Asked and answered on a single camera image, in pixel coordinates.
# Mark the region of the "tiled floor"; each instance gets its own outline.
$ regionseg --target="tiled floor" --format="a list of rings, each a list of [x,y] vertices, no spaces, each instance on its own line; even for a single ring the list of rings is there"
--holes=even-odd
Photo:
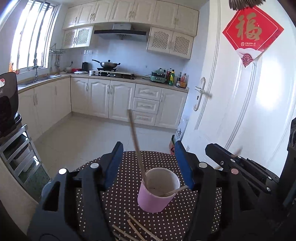
[[[174,134],[170,130],[136,128],[136,132],[141,150],[169,153],[168,145]],[[35,145],[53,178],[62,167],[73,171],[111,152],[117,141],[123,143],[125,151],[135,150],[128,125],[71,116],[38,139]]]

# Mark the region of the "range hood vent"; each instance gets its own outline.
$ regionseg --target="range hood vent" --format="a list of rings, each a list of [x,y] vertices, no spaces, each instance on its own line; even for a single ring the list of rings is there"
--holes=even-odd
[[[147,32],[134,30],[131,23],[115,23],[113,29],[95,30],[103,39],[120,39],[147,42]]]

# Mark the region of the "round table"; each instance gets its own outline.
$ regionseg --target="round table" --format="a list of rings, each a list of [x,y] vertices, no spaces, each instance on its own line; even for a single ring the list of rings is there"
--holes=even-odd
[[[149,170],[154,167],[167,168],[179,177],[181,186],[185,185],[175,156],[152,151],[142,151],[141,153],[145,170]],[[93,162],[99,162],[99,160],[100,158],[92,160],[76,170],[83,169],[85,166],[90,165]],[[131,229],[127,222],[130,218],[124,212],[126,209],[136,220],[138,220],[150,232],[154,233],[158,238],[162,240],[182,241],[185,232],[190,225],[190,219],[195,207],[197,192],[189,189],[180,191],[162,212],[148,213],[139,207],[137,201],[141,181],[142,177],[137,163],[136,152],[124,152],[122,162],[118,170],[118,176],[114,181],[113,186],[110,187],[108,191],[100,193],[105,206],[106,217],[109,219],[111,229],[120,236],[124,237],[112,228],[112,225],[114,224],[140,241],[140,238]],[[85,220],[83,215],[83,198],[81,188],[77,189],[76,200],[79,228],[81,234],[83,235],[85,227],[87,226],[87,220]],[[220,208],[221,189],[218,188],[216,192],[216,210],[213,219],[212,232],[215,232],[218,229]],[[155,241],[140,227],[137,225],[135,227],[147,241]]]

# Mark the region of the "wooden chopstick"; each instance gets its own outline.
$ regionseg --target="wooden chopstick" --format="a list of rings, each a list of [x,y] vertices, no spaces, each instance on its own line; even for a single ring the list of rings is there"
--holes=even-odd
[[[128,237],[129,239],[133,240],[133,241],[139,241],[137,239],[135,239],[134,237],[132,237],[131,235],[127,234],[126,232],[122,231],[119,227],[115,226],[114,224],[112,225],[113,228],[115,228],[118,232],[122,233],[124,236]]]
[[[128,112],[128,118],[129,118],[129,121],[130,121],[130,124],[131,124],[131,135],[132,135],[132,138],[133,138],[133,144],[134,144],[135,149],[136,149],[137,160],[138,160],[138,164],[140,166],[140,171],[141,171],[141,175],[142,175],[142,178],[143,178],[143,183],[144,183],[144,186],[148,189],[146,172],[145,172],[145,168],[144,168],[144,165],[143,165],[141,151],[140,151],[140,148],[139,148],[139,143],[138,143],[138,138],[137,138],[137,134],[136,134],[136,130],[135,130],[135,125],[134,125],[134,122],[133,122],[132,110],[127,110],[127,112]]]
[[[139,233],[139,231],[136,229],[136,227],[131,223],[130,220],[128,220],[128,224],[131,226],[131,228],[135,231],[135,233],[139,236],[139,238],[142,240],[142,241],[147,241],[144,239],[144,237]]]
[[[118,239],[122,240],[122,241],[127,241],[125,238],[119,236],[117,233],[113,232],[114,236],[117,237]]]
[[[151,233],[148,229],[142,226],[127,210],[125,210],[125,212],[141,229],[143,229],[146,233],[148,233],[152,238],[154,238],[157,241],[162,241],[162,239],[159,239],[153,233]]]
[[[173,194],[175,194],[175,193],[177,193],[177,192],[179,192],[179,191],[182,191],[182,190],[184,190],[184,189],[187,189],[187,188],[188,188],[188,186],[187,186],[187,185],[184,185],[183,187],[180,187],[180,188],[178,188],[178,189],[176,189],[176,190],[173,190],[173,191],[170,191],[170,192],[168,192],[168,193],[165,193],[165,194],[161,195],[160,197],[168,197],[168,196],[170,196],[170,195],[173,195]]]

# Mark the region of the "brown tablecloth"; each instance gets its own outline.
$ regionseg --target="brown tablecloth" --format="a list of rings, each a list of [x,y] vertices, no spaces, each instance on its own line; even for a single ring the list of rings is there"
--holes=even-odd
[[[145,170],[154,167],[164,167],[173,171],[180,179],[181,186],[185,185],[175,156],[160,152],[142,151]],[[83,169],[86,165],[99,162],[100,158],[86,163],[77,170]],[[126,209],[143,226],[154,233],[162,240],[182,241],[185,232],[190,225],[190,219],[195,206],[197,192],[183,190],[176,194],[173,200],[160,213],[148,213],[143,211],[137,201],[138,192],[141,184],[141,173],[137,163],[136,152],[124,152],[122,163],[120,164],[118,177],[112,187],[106,192],[101,192],[101,198],[105,206],[106,216],[111,225],[116,225],[121,230],[140,240],[136,233],[131,229],[127,220],[130,219],[124,212]],[[77,213],[81,233],[87,226],[87,220],[83,216],[82,189],[77,189]],[[217,231],[220,220],[221,190],[218,188],[216,193],[216,209],[213,219],[212,232]],[[146,234],[140,227],[136,226],[140,234],[147,241],[155,241]]]

